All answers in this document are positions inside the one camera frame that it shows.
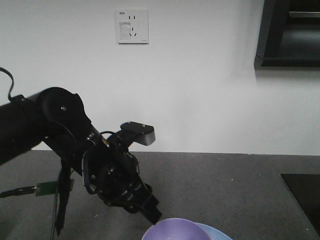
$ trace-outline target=gray countertop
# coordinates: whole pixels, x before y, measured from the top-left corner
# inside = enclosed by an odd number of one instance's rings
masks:
[[[210,225],[234,240],[318,240],[281,173],[318,174],[320,157],[135,152],[140,176],[166,218]],[[0,167],[0,192],[55,181],[60,160],[30,151]],[[104,205],[76,173],[57,240],[140,240],[151,224],[139,213]],[[53,195],[0,198],[1,240],[48,240]]]

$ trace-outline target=black robotic arm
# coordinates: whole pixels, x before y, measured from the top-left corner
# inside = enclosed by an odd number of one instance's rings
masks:
[[[78,94],[52,87],[27,98],[8,96],[10,103],[0,106],[0,165],[43,141],[83,177],[90,194],[108,206],[141,212],[153,224],[159,220],[159,201],[142,182],[138,161],[128,150],[133,142],[151,144],[152,126],[126,122],[104,139],[86,116]]]

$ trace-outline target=electrical outlet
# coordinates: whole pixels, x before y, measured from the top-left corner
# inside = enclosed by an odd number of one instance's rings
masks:
[[[117,10],[115,22],[120,44],[149,43],[148,10]]]

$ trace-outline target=blue bowl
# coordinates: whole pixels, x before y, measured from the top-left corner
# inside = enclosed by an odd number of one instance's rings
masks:
[[[230,237],[225,235],[222,231],[219,231],[218,229],[215,229],[212,226],[208,226],[202,223],[197,223],[196,224],[202,228],[206,234],[208,234],[211,238],[211,240],[232,240]]]
[[[151,226],[142,240],[212,240],[197,223],[183,218],[167,218]]]

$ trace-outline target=purple bowl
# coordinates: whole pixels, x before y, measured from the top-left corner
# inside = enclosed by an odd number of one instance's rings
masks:
[[[211,240],[201,227],[183,218],[167,218],[151,226],[142,240]]]

